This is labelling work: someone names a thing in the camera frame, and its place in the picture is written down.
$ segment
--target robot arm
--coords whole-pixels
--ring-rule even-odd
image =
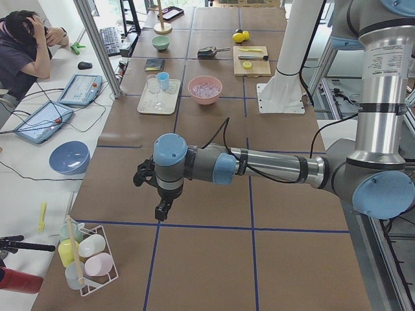
[[[295,0],[292,9],[301,1]],[[136,186],[146,182],[157,188],[158,220],[167,219],[184,178],[229,184],[236,174],[309,183],[379,219],[395,217],[412,205],[415,187],[403,173],[405,160],[398,148],[415,40],[415,1],[337,0],[334,14],[333,35],[358,38],[365,50],[356,141],[339,140],[327,158],[306,159],[216,145],[197,148],[179,135],[163,135],[154,144],[154,157],[139,165],[134,176]],[[301,22],[290,18],[287,29]]]

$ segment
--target blue and white device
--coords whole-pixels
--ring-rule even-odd
[[[14,129],[14,132],[32,143],[40,144],[67,122],[73,109],[57,102],[48,101]]]
[[[97,95],[102,86],[102,76],[80,75],[72,76],[58,102],[68,106],[87,106]]]

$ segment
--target clear glass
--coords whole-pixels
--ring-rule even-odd
[[[156,75],[147,76],[147,89],[150,94],[155,95],[155,99],[152,101],[152,107],[157,110],[163,109],[164,105],[159,97],[161,91],[160,83],[158,82]]]

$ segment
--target ice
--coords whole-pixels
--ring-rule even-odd
[[[200,98],[215,97],[219,91],[219,87],[212,83],[203,83],[192,88],[192,94]]]

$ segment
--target person's hair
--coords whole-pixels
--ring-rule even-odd
[[[13,38],[24,45],[36,44],[36,39],[33,37],[33,24],[27,19],[28,17],[39,16],[33,11],[14,11],[5,18],[6,29]]]

